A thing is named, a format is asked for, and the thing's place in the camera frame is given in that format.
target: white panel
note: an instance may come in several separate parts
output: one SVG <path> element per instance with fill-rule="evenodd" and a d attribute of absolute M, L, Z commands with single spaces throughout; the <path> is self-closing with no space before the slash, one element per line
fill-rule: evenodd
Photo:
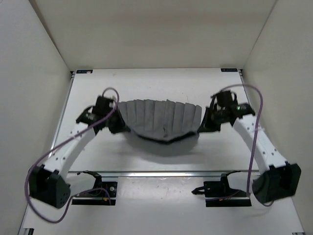
<path fill-rule="evenodd" d="M 91 74 L 76 74 L 57 142 L 67 139 L 77 117 L 87 106 L 94 105 L 97 96 L 108 86 L 119 91 L 121 101 L 169 99 L 198 104 L 202 107 L 203 117 L 206 105 L 211 102 L 211 95 L 235 83 L 241 83 L 237 72 L 221 72 L 220 69 L 94 70 Z M 237 92 L 239 102 L 247 102 L 243 88 L 233 90 Z M 105 129 L 86 146 L 71 170 L 193 171 L 248 168 L 250 151 L 230 124 L 224 124 L 220 133 L 201 134 L 194 144 L 160 146 L 137 137 L 112 135 Z"/>
<path fill-rule="evenodd" d="M 274 0 L 36 0 L 79 68 L 242 68 Z"/>
<path fill-rule="evenodd" d="M 60 224 L 43 222 L 27 211 L 25 228 L 34 235 L 291 235 L 302 227 L 290 198 L 270 208 L 206 208 L 191 191 L 202 178 L 119 178 L 115 206 L 70 206 Z M 45 216 L 61 217 L 38 201 Z"/>
<path fill-rule="evenodd" d="M 307 234 L 313 234 L 313 1 L 279 0 L 245 66 L 248 83 L 265 96 L 266 131 L 281 153 L 302 169 L 294 197 Z"/>
<path fill-rule="evenodd" d="M 70 73 L 27 0 L 0 1 L 0 230 L 16 235 L 24 180 L 49 148 Z"/>

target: white table surface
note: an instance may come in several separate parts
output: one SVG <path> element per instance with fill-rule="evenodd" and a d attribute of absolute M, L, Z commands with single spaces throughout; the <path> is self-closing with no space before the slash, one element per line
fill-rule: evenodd
<path fill-rule="evenodd" d="M 115 206 L 71 205 L 65 219 L 47 224 L 29 208 L 23 228 L 33 235 L 292 235 L 303 232 L 290 198 L 272 207 L 206 208 L 203 195 L 191 191 L 203 178 L 120 177 Z M 56 210 L 35 201 L 46 217 Z"/>
<path fill-rule="evenodd" d="M 121 101 L 155 99 L 190 102 L 202 107 L 221 88 L 241 83 L 238 72 L 220 69 L 129 69 L 93 70 L 76 74 L 70 91 L 57 143 L 65 140 L 76 118 L 106 87 L 114 87 Z M 239 102 L 247 102 L 243 88 L 234 88 Z M 188 151 L 181 144 L 160 146 L 127 135 L 99 132 L 80 154 L 71 171 L 215 171 L 247 169 L 250 151 L 230 124 L 220 133 L 201 134 Z"/>

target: folded cloth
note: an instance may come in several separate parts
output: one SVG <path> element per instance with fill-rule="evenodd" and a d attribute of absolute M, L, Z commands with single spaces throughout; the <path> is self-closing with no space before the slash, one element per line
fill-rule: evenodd
<path fill-rule="evenodd" d="M 199 137 L 199 105 L 137 99 L 120 102 L 118 109 L 131 133 L 142 138 L 170 143 L 190 136 Z"/>

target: black bracket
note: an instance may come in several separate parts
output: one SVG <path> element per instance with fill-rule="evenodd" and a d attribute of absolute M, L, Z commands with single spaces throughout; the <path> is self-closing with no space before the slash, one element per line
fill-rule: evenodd
<path fill-rule="evenodd" d="M 250 207 L 251 201 L 245 192 L 229 187 L 227 176 L 235 172 L 238 171 L 222 174 L 220 181 L 204 181 L 204 186 L 194 189 L 192 193 L 204 194 L 206 207 Z"/>
<path fill-rule="evenodd" d="M 268 171 L 253 181 L 253 194 L 261 203 L 292 197 L 297 190 L 300 175 L 298 164 L 286 162 L 285 166 L 278 168 L 270 166 Z"/>
<path fill-rule="evenodd" d="M 255 115 L 248 103 L 238 104 L 237 95 L 231 91 L 220 91 L 212 97 L 209 107 L 205 108 L 205 114 L 198 132 L 221 131 L 221 124 L 229 122 L 234 125 L 237 118 L 245 115 Z"/>
<path fill-rule="evenodd" d="M 85 123 L 88 126 L 94 124 L 95 122 L 103 119 L 109 112 L 113 109 L 114 100 L 98 96 L 96 105 L 87 107 L 80 116 L 76 119 L 76 123 Z M 109 119 L 95 126 L 93 129 L 97 134 L 103 128 L 108 127 L 109 131 L 112 134 L 120 133 L 120 132 L 129 132 L 129 128 L 126 126 L 120 111 L 117 109 L 113 112 Z"/>
<path fill-rule="evenodd" d="M 96 179 L 94 182 L 93 188 L 101 188 L 101 183 L 102 183 L 101 175 L 99 175 L 97 172 L 90 171 L 90 170 L 84 170 L 82 173 L 91 175 Z"/>
<path fill-rule="evenodd" d="M 115 206 L 116 204 L 116 194 L 117 194 L 117 182 L 116 181 L 104 181 L 97 185 L 94 188 L 104 188 L 108 191 L 111 206 Z M 110 206 L 109 200 L 107 199 L 107 195 L 104 191 L 95 191 L 86 193 L 83 195 L 79 195 L 78 197 L 73 198 L 72 205 L 97 205 L 97 206 Z"/>
<path fill-rule="evenodd" d="M 55 170 L 46 170 L 45 165 L 36 166 L 29 177 L 29 194 L 55 208 L 62 208 L 70 197 L 69 186 Z"/>

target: wire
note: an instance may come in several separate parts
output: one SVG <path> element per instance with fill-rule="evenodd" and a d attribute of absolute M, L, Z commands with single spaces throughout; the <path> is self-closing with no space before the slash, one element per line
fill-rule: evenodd
<path fill-rule="evenodd" d="M 274 201 L 270 202 L 269 204 L 262 203 L 262 205 L 265 207 L 270 207 L 271 205 L 273 205 L 273 203 L 274 203 Z"/>
<path fill-rule="evenodd" d="M 217 200 L 228 199 L 228 198 L 231 198 L 231 197 L 235 196 L 238 192 L 240 192 L 240 190 L 238 190 L 238 191 L 234 192 L 232 195 L 229 195 L 229 196 L 226 196 L 226 197 L 209 198 L 209 199 L 206 199 L 206 201 L 217 201 Z"/>
<path fill-rule="evenodd" d="M 253 143 L 252 143 L 252 149 L 251 149 L 251 157 L 250 157 L 250 163 L 249 163 L 249 169 L 248 169 L 248 177 L 247 177 L 247 183 L 246 183 L 246 195 L 247 197 L 250 197 L 250 180 L 251 180 L 251 174 L 252 174 L 252 165 L 253 165 L 253 158 L 254 158 L 254 153 L 255 153 L 255 149 L 256 149 L 256 140 L 258 137 L 258 126 L 259 126 L 259 121 L 260 121 L 260 117 L 261 117 L 261 112 L 263 109 L 263 96 L 262 93 L 260 92 L 259 89 L 257 89 L 255 86 L 249 85 L 249 84 L 235 84 L 235 85 L 231 85 L 231 86 L 227 86 L 224 87 L 223 89 L 221 89 L 221 91 L 232 88 L 232 87 L 249 87 L 253 90 L 255 90 L 259 96 L 260 96 L 260 108 L 259 108 L 259 112 L 256 116 L 256 120 L 255 120 L 255 126 L 256 129 L 254 131 L 254 137 L 253 137 Z"/>
<path fill-rule="evenodd" d="M 65 208 L 65 211 L 64 211 L 64 213 L 63 213 L 63 215 L 61 216 L 60 219 L 58 219 L 58 220 L 51 220 L 51 219 L 46 218 L 45 216 L 41 215 L 41 214 L 37 211 L 37 209 L 34 207 L 32 201 L 31 201 L 31 199 L 30 199 L 30 196 L 29 196 L 28 182 L 29 182 L 29 177 L 30 177 L 30 175 L 31 175 L 31 172 L 32 172 L 32 171 L 34 170 L 34 168 L 35 168 L 45 157 L 47 157 L 50 153 L 52 153 L 53 151 L 55 151 L 55 150 L 57 150 L 57 149 L 63 147 L 64 145 L 68 144 L 68 143 L 71 142 L 73 139 L 75 139 L 75 138 L 77 138 L 78 136 L 84 134 L 85 132 L 87 132 L 87 131 L 90 130 L 91 128 L 93 128 L 93 127 L 95 127 L 95 126 L 97 126 L 97 125 L 103 123 L 104 121 L 106 121 L 106 120 L 114 113 L 114 111 L 116 110 L 117 105 L 118 105 L 118 103 L 119 103 L 119 93 L 117 92 L 116 89 L 114 89 L 114 88 L 112 88 L 112 87 L 108 87 L 108 88 L 106 88 L 106 89 L 104 90 L 104 92 L 102 93 L 102 96 L 104 95 L 104 93 L 105 93 L 106 91 L 109 91 L 109 90 L 114 91 L 114 92 L 116 93 L 116 96 L 117 96 L 117 100 L 115 101 L 115 106 L 112 108 L 112 110 L 111 110 L 104 118 L 98 120 L 97 122 L 95 122 L 94 124 L 90 125 L 89 127 L 87 127 L 86 129 L 84 129 L 84 130 L 81 131 L 80 133 L 78 133 L 78 134 L 72 136 L 71 138 L 65 140 L 64 142 L 60 143 L 59 145 L 55 146 L 53 149 L 51 149 L 51 150 L 49 150 L 48 152 L 46 152 L 45 154 L 43 154 L 43 155 L 30 167 L 30 169 L 29 169 L 29 171 L 28 171 L 28 173 L 27 173 L 27 176 L 26 176 L 26 179 L 25 179 L 25 184 L 24 184 L 24 193 L 25 193 L 26 201 L 27 201 L 29 207 L 33 210 L 33 212 L 34 212 L 39 218 L 41 218 L 42 220 L 44 220 L 44 221 L 46 221 L 46 222 L 48 222 L 48 223 L 57 224 L 57 223 L 60 223 L 60 222 L 64 219 L 64 217 L 65 217 L 65 215 L 66 215 L 66 213 L 67 213 L 67 211 L 68 211 L 70 201 L 71 201 L 71 199 L 72 199 L 73 196 L 69 198 L 68 203 L 67 203 L 67 206 L 66 206 L 66 208 Z M 109 203 L 111 204 L 110 195 L 109 195 L 108 191 L 107 191 L 106 189 L 104 189 L 104 188 L 93 188 L 93 189 L 89 189 L 89 190 L 83 191 L 82 193 L 88 193 L 88 192 L 91 192 L 91 191 L 94 191 L 94 190 L 102 190 L 102 191 L 104 191 L 104 192 L 107 194 L 107 196 L 108 196 Z"/>

